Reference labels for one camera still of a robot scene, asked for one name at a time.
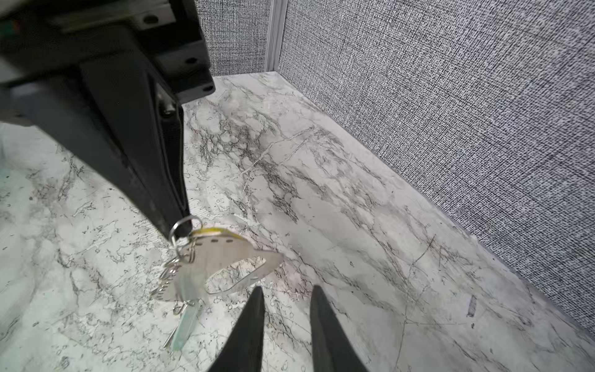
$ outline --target bunch of keys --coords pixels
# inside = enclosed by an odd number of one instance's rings
[[[176,230],[190,220],[200,221],[201,227],[192,231],[188,235],[188,242],[180,246]],[[224,296],[245,289],[272,273],[283,262],[281,253],[256,250],[248,240],[227,229],[204,229],[200,218],[194,215],[176,222],[170,230],[169,240],[176,256],[164,264],[159,286],[151,292],[151,297],[174,302],[174,315],[181,314],[178,326],[164,345],[174,351],[181,350],[188,340],[198,319],[201,303],[207,296]],[[213,274],[254,256],[262,257],[265,262],[230,288],[218,292],[208,291],[205,285]]]

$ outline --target gray vertical trim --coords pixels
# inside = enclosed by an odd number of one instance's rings
[[[276,71],[279,67],[283,29],[285,28],[285,13],[287,0],[271,0],[271,11],[268,21],[267,50],[265,51],[265,71]]]

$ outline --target white marble tabletop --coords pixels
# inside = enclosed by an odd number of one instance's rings
[[[320,284],[369,371],[588,371],[595,343],[277,73],[186,105],[191,212],[287,259],[262,282],[265,371],[311,371]],[[35,127],[0,124],[0,366],[204,371],[248,291],[206,299],[181,352],[149,299],[165,239]]]

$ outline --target metal ring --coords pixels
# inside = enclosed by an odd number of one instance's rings
[[[178,248],[178,244],[176,242],[176,230],[178,229],[178,227],[180,227],[181,224],[183,224],[186,221],[190,221],[190,220],[199,220],[201,222],[200,229],[202,229],[202,226],[203,226],[202,220],[198,216],[187,215],[186,217],[182,218],[178,222],[174,223],[174,225],[171,227],[171,230],[170,230],[169,241],[171,242],[171,245],[173,246],[174,250],[176,251],[176,256],[177,256],[177,258],[180,259],[180,261],[184,261],[184,259],[182,258],[182,255]]]

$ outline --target gray fabric partition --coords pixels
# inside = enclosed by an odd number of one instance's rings
[[[592,1],[289,0],[280,73],[595,334],[594,26]]]
[[[196,0],[213,75],[262,72],[270,0]]]

